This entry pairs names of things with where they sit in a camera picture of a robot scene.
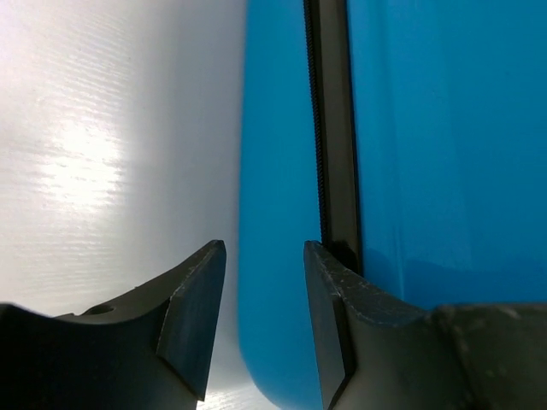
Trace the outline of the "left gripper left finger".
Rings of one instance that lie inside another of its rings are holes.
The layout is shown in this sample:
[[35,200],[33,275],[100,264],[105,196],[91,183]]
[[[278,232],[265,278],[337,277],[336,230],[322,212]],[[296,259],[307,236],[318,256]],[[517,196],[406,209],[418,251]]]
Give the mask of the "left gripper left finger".
[[4,409],[193,409],[209,380],[226,272],[214,240],[83,314],[1,306]]

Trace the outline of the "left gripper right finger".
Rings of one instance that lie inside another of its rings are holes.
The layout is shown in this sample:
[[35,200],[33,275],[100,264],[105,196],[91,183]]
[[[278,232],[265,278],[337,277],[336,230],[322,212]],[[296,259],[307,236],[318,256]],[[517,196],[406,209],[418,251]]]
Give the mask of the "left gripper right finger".
[[401,301],[320,243],[304,265],[326,409],[543,409],[546,306]]

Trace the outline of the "blue kids suitcase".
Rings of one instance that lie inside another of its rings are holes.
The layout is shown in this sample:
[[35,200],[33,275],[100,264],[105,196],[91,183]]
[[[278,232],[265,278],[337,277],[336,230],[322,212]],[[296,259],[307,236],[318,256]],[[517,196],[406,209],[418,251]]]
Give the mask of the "blue kids suitcase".
[[546,4],[251,1],[238,324],[257,388],[322,404],[320,243],[420,309],[546,306]]

